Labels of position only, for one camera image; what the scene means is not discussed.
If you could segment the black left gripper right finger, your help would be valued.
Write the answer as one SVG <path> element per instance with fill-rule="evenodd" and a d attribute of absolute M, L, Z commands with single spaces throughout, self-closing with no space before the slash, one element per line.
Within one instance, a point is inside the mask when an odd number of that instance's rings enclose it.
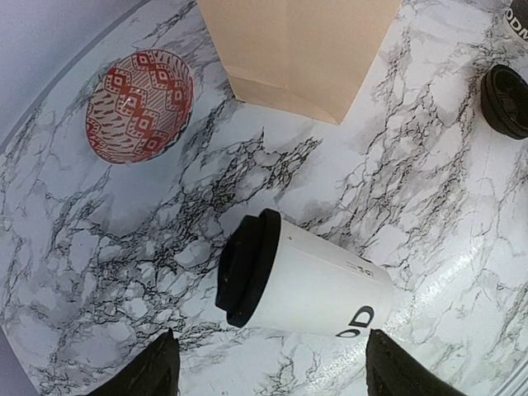
<path fill-rule="evenodd" d="M 370 331 L 365 366 L 369 395 L 464 396 L 433 375 L 379 329 Z"/>

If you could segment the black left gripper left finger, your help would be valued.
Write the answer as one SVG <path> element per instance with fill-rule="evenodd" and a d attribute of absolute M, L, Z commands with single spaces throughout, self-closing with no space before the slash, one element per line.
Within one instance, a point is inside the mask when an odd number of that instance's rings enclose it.
<path fill-rule="evenodd" d="M 175 396 L 179 391 L 179 374 L 179 342 L 173 336 L 172 330 L 167 330 L 123 370 L 88 395 Z"/>

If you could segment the white paper coffee cup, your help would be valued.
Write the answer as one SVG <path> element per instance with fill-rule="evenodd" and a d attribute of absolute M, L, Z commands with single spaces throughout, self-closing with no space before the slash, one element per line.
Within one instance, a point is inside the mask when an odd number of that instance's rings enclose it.
<path fill-rule="evenodd" d="M 248 324 L 354 338 L 384 325 L 393 297 L 387 271 L 282 220 L 271 273 Z"/>

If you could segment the black coffee cup lid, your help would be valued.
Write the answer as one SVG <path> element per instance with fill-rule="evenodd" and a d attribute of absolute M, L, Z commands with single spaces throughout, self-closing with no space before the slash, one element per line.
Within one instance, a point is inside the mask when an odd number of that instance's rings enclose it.
<path fill-rule="evenodd" d="M 266 288 L 281 235 L 281 215 L 264 209 L 246 215 L 220 254 L 215 305 L 229 325 L 242 328 L 255 313 Z"/>

